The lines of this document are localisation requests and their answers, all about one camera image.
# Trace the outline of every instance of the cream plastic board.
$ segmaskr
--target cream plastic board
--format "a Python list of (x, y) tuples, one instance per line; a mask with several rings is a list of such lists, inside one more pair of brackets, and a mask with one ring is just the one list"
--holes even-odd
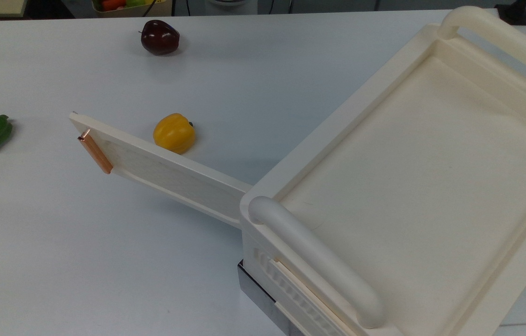
[(79, 132), (91, 129), (90, 135), (114, 166), (113, 173), (240, 228), (239, 201), (250, 185), (86, 115), (71, 113), (70, 120)]
[(489, 336), (526, 285), (526, 78), (458, 26), (526, 64), (526, 36), (455, 9), (241, 200), (248, 272), (282, 296), (252, 257), (265, 253), (347, 334)]

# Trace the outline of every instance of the black object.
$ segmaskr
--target black object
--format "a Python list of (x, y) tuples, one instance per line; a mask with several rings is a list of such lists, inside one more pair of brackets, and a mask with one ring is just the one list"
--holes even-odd
[(495, 5), (499, 18), (513, 26), (526, 26), (526, 0), (511, 5)]
[(33, 20), (75, 18), (61, 0), (28, 0), (24, 17)]

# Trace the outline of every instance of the yellow bell pepper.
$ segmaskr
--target yellow bell pepper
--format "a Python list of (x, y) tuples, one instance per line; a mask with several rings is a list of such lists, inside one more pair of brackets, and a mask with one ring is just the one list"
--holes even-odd
[(153, 130), (153, 140), (159, 147), (182, 154), (193, 146), (195, 140), (193, 124), (180, 113), (161, 119)]

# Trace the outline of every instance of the white table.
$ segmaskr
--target white table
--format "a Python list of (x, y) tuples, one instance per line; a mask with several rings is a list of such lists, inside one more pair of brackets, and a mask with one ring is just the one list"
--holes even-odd
[(281, 335), (240, 291), (239, 230), (103, 174), (68, 114), (150, 140), (183, 113), (186, 156), (253, 184), (446, 13), (172, 17), (171, 57), (142, 18), (0, 21), (0, 335)]

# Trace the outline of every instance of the metal base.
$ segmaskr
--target metal base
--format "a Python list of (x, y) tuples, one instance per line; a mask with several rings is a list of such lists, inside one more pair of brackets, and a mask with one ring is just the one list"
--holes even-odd
[(238, 263), (238, 281), (240, 283), (240, 289), (242, 289), (246, 296), (248, 296), (286, 336), (305, 336), (276, 306), (276, 300), (246, 272), (242, 266), (242, 261)]

